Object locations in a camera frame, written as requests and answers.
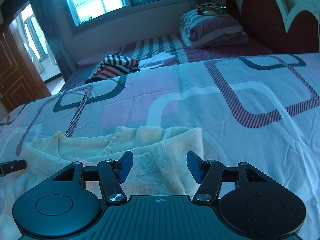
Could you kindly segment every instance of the door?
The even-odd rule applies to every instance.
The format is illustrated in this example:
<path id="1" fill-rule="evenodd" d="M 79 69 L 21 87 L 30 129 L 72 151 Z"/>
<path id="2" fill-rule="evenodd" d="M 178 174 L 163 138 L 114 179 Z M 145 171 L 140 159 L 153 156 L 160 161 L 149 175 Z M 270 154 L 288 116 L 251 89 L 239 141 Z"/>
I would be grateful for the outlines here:
<path id="1" fill-rule="evenodd" d="M 0 101 L 10 112 L 16 107 L 50 96 L 33 65 L 14 20 L 0 28 Z"/>

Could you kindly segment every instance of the scalloped headboard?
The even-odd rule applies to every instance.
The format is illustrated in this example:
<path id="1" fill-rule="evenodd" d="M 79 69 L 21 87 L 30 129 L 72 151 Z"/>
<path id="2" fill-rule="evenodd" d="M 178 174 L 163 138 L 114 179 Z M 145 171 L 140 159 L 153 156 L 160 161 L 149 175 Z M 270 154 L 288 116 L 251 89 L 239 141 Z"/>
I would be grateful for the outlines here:
<path id="1" fill-rule="evenodd" d="M 283 0 L 226 0 L 251 37 L 276 54 L 319 52 L 318 11 L 308 3 L 290 12 Z"/>

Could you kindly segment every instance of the white cloth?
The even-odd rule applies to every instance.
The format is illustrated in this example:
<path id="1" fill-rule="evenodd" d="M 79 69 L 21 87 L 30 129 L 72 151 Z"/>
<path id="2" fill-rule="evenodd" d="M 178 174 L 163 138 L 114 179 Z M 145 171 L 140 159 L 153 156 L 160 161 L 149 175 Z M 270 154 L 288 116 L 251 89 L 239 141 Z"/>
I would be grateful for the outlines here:
<path id="1" fill-rule="evenodd" d="M 58 132 L 26 144 L 20 157 L 27 168 L 14 172 L 5 190 L 0 214 L 0 239 L 16 240 L 21 234 L 12 217 L 12 206 L 19 196 L 73 161 L 84 166 L 107 159 L 118 160 L 127 150 L 133 152 L 133 167 L 125 183 L 130 195 L 194 195 L 199 185 L 186 164 L 188 151 L 204 156 L 200 128 L 143 126 L 118 127 L 112 135 L 96 138 L 67 138 Z M 88 190 L 101 197 L 98 182 L 87 182 Z"/>
<path id="2" fill-rule="evenodd" d="M 147 58 L 139 61 L 139 69 L 145 70 L 150 68 L 172 66 L 179 64 L 177 61 L 177 56 L 171 55 L 166 52 L 161 52 L 157 55 L 154 55 L 151 58 Z"/>

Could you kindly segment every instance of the floor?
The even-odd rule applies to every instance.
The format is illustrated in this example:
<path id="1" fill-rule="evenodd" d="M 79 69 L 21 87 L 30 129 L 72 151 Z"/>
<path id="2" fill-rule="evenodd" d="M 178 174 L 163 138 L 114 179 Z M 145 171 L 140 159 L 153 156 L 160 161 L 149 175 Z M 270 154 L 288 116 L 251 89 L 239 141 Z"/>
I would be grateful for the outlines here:
<path id="1" fill-rule="evenodd" d="M 63 85 L 65 84 L 65 81 L 62 77 L 59 77 L 49 83 L 47 83 L 47 88 L 49 89 L 50 93 L 52 95 L 58 94 Z"/>
<path id="2" fill-rule="evenodd" d="M 60 69 L 58 68 L 58 65 L 52 65 L 49 58 L 46 58 L 41 62 L 44 71 L 40 73 L 41 79 L 43 81 L 48 80 L 49 78 L 58 75 L 60 73 Z"/>

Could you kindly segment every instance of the metal screw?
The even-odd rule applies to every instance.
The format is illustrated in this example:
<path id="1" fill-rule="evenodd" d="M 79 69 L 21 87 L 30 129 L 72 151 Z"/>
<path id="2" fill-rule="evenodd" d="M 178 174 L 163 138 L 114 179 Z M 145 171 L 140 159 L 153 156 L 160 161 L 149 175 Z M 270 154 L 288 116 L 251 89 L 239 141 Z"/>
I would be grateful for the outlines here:
<path id="1" fill-rule="evenodd" d="M 120 202 L 121 200 L 124 199 L 124 196 L 119 193 L 114 193 L 114 194 L 109 195 L 108 199 L 111 202 Z"/>
<path id="2" fill-rule="evenodd" d="M 201 202 L 208 202 L 211 200 L 211 196 L 209 194 L 202 193 L 202 194 L 198 194 L 196 196 L 196 199 Z"/>

